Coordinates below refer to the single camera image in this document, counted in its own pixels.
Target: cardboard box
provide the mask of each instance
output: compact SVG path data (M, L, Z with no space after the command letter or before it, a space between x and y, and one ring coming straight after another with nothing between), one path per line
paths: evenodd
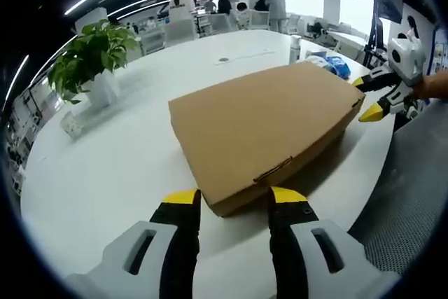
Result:
M198 188L225 216L315 158L363 99L346 81L302 62L179 97L169 110Z

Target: green plant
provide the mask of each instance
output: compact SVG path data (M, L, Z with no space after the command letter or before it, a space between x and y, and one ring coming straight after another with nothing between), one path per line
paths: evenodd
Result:
M86 92L82 84L93 81L105 69L125 67L126 52L138 46L134 35L123 25L112 25L107 19L85 26L83 35L74 39L66 53L60 55L48 74L48 82L55 86L63 100L77 104L72 99L79 92Z

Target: box flap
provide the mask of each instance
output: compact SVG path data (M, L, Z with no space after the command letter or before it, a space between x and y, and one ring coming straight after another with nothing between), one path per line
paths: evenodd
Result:
M301 62L180 97L169 110L197 185L215 204L287 165L363 97L329 71Z

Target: white table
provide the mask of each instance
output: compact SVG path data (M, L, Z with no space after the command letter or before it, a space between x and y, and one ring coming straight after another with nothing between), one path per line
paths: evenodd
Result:
M243 31L161 50L117 71L122 98L92 118L77 141L59 121L70 108L78 113L88 103L66 105L44 126L28 159L21 209L32 240L58 275L88 272L100 262L104 247L137 221L149 220L163 197L196 186L172 132L167 102L287 64L290 39ZM307 50L327 49L303 41L302 56ZM220 62L223 57L230 61ZM351 80L368 72L341 57L351 68ZM363 111L383 94L369 95ZM382 170L392 131L392 117L370 124L355 119L336 153L304 170L310 176L298 174L295 180L308 188L321 218L345 230L353 225ZM256 203L245 214L220 218L203 201L194 298L274 295L269 238L266 210Z
M328 32L328 34L337 41L337 45L334 49L335 52L339 52L343 43L357 50L361 50L365 45L368 44L366 40L360 38L359 36L340 32Z

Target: white chair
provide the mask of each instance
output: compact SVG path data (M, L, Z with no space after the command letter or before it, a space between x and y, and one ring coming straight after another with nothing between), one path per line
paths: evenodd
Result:
M339 24L338 31L341 33L351 34L351 25L346 24L345 22L341 22Z
M288 23L286 24L286 33L289 35L298 34L299 29L299 19L300 16L297 14L291 14L288 19Z
M249 29L269 30L269 12L251 10Z
M228 33L232 31L227 14L210 14L208 15L208 19L213 35Z
M195 40L197 37L196 26L193 19L170 22L164 26L165 47L171 47L179 43Z
M161 27L149 29L144 35L141 36L141 45L145 55L163 49L164 44L165 38Z

